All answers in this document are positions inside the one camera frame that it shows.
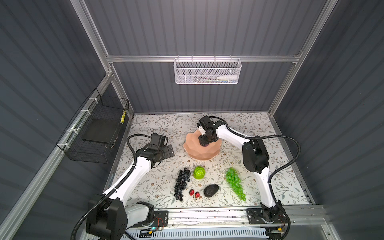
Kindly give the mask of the pink faceted fruit bowl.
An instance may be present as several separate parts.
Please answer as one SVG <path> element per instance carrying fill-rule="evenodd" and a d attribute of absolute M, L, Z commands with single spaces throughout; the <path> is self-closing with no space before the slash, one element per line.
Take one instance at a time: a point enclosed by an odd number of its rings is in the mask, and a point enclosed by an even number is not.
<path fill-rule="evenodd" d="M 220 153 L 222 141 L 218 140 L 214 143 L 208 144 L 206 147 L 200 145 L 199 136 L 201 133 L 195 131 L 194 133 L 188 133 L 186 141 L 183 144 L 184 149 L 188 155 L 196 160 L 210 160 Z"/>

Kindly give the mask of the dark purple grape bunch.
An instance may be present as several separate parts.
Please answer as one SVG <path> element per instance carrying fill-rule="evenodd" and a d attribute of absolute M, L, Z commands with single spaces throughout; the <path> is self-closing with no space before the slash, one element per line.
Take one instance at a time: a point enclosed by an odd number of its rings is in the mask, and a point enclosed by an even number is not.
<path fill-rule="evenodd" d="M 191 181 L 191 171 L 188 168 L 183 168 L 179 171 L 176 184 L 174 187 L 174 197 L 177 201 L 182 202 L 183 191 L 187 188 L 187 184 Z"/>

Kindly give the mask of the bright green round fruit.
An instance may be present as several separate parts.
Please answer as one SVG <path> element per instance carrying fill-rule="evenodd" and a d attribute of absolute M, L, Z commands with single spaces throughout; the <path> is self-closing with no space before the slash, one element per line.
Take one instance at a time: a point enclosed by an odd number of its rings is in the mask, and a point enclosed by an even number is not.
<path fill-rule="evenodd" d="M 206 170 L 204 167 L 198 166 L 194 169 L 193 176 L 197 180 L 201 180 L 205 177 Z"/>

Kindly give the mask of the red cherry pair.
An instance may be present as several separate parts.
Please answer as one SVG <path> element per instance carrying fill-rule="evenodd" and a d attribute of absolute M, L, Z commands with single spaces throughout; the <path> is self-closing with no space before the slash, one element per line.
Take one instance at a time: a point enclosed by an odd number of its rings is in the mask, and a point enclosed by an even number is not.
<path fill-rule="evenodd" d="M 201 197 L 201 194 L 200 192 L 196 192 L 194 189 L 191 189 L 189 191 L 189 195 L 194 199 L 194 200 L 197 200 Z"/>

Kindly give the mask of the green grape bunch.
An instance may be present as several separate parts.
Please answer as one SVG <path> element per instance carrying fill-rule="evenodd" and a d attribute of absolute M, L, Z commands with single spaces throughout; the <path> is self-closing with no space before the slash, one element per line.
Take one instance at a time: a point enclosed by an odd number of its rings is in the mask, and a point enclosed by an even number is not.
<path fill-rule="evenodd" d="M 241 179 L 238 175 L 238 172 L 234 168 L 229 168 L 226 171 L 225 175 L 226 181 L 229 184 L 230 188 L 238 196 L 241 201 L 246 201 L 246 194 L 244 193 L 244 188 L 241 183 Z"/>

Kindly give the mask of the dark avocado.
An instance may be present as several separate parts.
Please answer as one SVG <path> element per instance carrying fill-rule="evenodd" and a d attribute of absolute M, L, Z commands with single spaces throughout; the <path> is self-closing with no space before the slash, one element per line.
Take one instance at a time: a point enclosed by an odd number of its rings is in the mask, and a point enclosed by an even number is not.
<path fill-rule="evenodd" d="M 219 191 L 219 186 L 216 185 L 216 184 L 211 184 L 211 185 L 208 185 L 204 188 L 204 196 L 206 198 L 211 198 L 213 197 L 218 191 Z"/>

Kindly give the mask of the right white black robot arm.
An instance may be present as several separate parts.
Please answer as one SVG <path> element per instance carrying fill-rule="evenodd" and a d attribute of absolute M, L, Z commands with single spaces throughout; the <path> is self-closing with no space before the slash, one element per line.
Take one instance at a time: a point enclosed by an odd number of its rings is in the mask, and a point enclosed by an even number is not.
<path fill-rule="evenodd" d="M 256 176 L 256 183 L 261 194 L 261 207 L 263 220 L 273 223 L 279 218 L 281 209 L 271 190 L 269 183 L 269 154 L 262 139 L 241 134 L 229 127 L 221 118 L 216 122 L 210 117 L 204 116 L 197 123 L 201 133 L 199 143 L 205 147 L 218 140 L 225 140 L 242 150 L 243 164 L 245 168 Z"/>

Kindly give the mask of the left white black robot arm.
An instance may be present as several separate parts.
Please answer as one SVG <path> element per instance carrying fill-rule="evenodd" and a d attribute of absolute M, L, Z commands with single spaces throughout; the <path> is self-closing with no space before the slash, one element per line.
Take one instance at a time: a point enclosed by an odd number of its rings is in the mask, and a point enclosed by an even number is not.
<path fill-rule="evenodd" d="M 134 189 L 142 178 L 163 160 L 173 157 L 174 151 L 168 145 L 168 137 L 157 133 L 151 134 L 150 142 L 138 150 L 134 150 L 127 142 L 133 154 L 133 162 L 121 177 L 102 195 L 95 195 L 84 216 L 86 233 L 102 240 L 119 240 L 126 229 L 143 224 L 149 226 L 155 217 L 154 206 L 145 202 L 126 210 L 126 204 Z"/>

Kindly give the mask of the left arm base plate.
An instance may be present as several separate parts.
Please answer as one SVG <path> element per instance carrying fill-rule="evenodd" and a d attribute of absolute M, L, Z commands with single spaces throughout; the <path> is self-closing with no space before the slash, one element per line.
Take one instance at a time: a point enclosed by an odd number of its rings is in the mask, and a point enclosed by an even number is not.
<path fill-rule="evenodd" d="M 148 220 L 136 223 L 132 226 L 132 228 L 167 227 L 168 220 L 168 211 L 154 211 L 150 214 L 150 218 Z"/>

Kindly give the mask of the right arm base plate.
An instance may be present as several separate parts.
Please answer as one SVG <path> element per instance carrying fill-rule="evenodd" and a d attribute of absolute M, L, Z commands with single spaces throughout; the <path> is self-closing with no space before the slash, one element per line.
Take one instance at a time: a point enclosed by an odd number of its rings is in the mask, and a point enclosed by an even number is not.
<path fill-rule="evenodd" d="M 290 221 L 279 208 L 250 208 L 246 212 L 250 224 L 281 224 L 284 226 Z"/>

